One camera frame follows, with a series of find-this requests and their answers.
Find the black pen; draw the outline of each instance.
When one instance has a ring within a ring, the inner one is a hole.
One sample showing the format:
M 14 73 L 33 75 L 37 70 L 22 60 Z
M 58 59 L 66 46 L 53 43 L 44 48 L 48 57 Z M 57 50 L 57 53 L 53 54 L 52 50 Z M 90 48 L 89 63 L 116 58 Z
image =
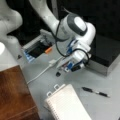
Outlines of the black pen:
M 82 89 L 83 89 L 84 91 L 87 91 L 87 92 L 95 93 L 95 94 L 98 94 L 98 95 L 101 95 L 101 96 L 109 97 L 109 98 L 110 98 L 110 96 L 109 96 L 108 94 L 106 94 L 106 93 L 98 92 L 98 91 L 95 91 L 95 90 L 93 90 L 93 89 L 86 88 L 86 87 L 82 87 Z

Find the small object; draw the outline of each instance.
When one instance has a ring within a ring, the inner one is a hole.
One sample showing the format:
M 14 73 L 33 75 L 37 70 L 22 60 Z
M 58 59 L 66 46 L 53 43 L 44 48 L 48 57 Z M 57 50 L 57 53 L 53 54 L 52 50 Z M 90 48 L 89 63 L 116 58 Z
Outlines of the small object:
M 45 51 L 45 53 L 46 53 L 46 54 L 49 54 L 51 51 L 52 51 L 52 47 L 49 47 L 49 48 Z
M 98 92 L 98 91 L 92 90 L 91 88 L 82 87 L 82 89 L 87 92 L 95 93 L 95 94 L 110 98 L 110 96 L 107 95 L 106 93 Z
M 80 65 L 76 65 L 76 66 L 74 66 L 74 67 L 71 69 L 71 71 L 72 71 L 72 72 L 75 72 L 75 71 L 77 71 L 77 70 L 79 70 L 79 69 L 81 69 Z
M 60 75 L 61 75 L 61 73 L 59 73 L 59 72 L 56 73 L 56 76 L 57 76 L 57 77 L 60 77 Z
M 19 59 L 21 59 L 21 58 L 22 58 L 22 56 L 21 56 L 21 55 L 18 55 L 18 58 L 17 58 L 17 59 L 19 60 Z

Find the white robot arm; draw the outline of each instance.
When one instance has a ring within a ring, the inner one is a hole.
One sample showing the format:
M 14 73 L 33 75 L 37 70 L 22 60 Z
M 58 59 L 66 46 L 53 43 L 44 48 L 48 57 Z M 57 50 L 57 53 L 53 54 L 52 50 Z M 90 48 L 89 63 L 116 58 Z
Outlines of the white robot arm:
M 57 46 L 58 52 L 63 56 L 57 68 L 69 72 L 75 71 L 84 66 L 88 61 L 90 44 L 95 37 L 95 27 L 91 23 L 74 14 L 70 13 L 62 21 L 55 18 L 49 10 L 46 0 L 29 0 L 32 7 L 50 28 L 56 44 L 57 41 L 64 42 L 69 40 L 67 52 L 63 55 Z

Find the paper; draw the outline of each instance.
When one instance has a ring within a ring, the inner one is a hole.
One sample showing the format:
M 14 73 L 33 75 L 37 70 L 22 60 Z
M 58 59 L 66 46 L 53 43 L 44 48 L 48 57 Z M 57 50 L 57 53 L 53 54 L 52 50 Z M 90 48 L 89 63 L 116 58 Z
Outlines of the paper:
M 92 120 L 72 85 L 60 89 L 46 103 L 56 120 Z

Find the wire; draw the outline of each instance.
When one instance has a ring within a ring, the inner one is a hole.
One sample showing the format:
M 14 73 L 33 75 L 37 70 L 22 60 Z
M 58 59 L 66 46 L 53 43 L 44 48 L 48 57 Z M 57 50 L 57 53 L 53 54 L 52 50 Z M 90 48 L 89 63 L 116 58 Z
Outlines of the wire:
M 57 60 L 51 60 L 49 61 L 49 65 L 40 73 L 38 74 L 35 78 L 27 82 L 27 84 L 30 84 L 31 82 L 35 81 L 37 78 L 39 78 L 42 74 L 44 74 L 49 68 L 53 67 L 62 57 L 59 57 Z

